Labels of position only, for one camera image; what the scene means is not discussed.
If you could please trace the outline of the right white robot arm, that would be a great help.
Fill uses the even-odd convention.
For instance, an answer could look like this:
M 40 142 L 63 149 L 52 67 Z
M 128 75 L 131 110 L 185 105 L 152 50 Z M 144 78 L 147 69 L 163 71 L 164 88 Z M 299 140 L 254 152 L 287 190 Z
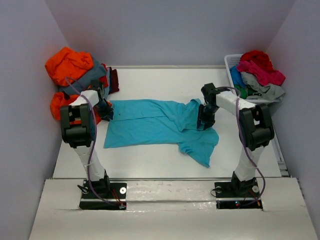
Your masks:
M 205 104 L 198 108 L 197 128 L 206 130 L 215 124 L 215 114 L 224 109 L 235 116 L 242 152 L 230 181 L 214 184 L 215 196 L 222 198 L 245 198 L 252 195 L 258 199 L 259 188 L 256 174 L 261 171 L 258 162 L 265 147 L 275 137 L 269 108 L 266 104 L 248 102 L 232 93 L 232 87 L 215 87 L 213 83 L 201 88 Z

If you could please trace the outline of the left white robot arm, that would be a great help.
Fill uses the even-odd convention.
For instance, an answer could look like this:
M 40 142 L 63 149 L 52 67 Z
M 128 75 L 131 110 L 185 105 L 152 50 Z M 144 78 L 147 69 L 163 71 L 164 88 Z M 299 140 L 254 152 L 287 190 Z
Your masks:
M 98 79 L 92 80 L 74 102 L 60 108 L 62 140 L 77 153 L 86 172 L 86 184 L 79 188 L 84 194 L 92 193 L 101 199 L 110 194 L 111 183 L 95 150 L 96 115 L 104 121 L 114 117 L 112 104 L 105 99 L 104 85 Z

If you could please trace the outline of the orange t shirt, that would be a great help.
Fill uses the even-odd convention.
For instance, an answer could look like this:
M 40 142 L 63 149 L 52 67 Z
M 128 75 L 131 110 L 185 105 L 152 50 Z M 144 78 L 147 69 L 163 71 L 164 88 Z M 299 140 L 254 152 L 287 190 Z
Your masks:
M 50 111 L 56 121 L 61 120 L 60 108 L 74 102 L 79 93 L 72 83 L 93 68 L 92 54 L 75 51 L 67 46 L 50 57 L 44 67 L 48 76 L 57 86 L 57 92 L 50 103 Z

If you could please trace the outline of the teal t shirt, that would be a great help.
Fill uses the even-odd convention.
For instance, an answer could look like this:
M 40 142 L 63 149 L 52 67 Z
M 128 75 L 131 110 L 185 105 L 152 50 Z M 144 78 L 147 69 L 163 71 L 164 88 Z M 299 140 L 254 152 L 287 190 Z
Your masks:
M 197 126 L 201 101 L 187 104 L 155 99 L 113 100 L 113 119 L 109 122 L 105 149 L 136 145 L 176 144 L 181 153 L 205 168 L 219 142 L 212 128 Z

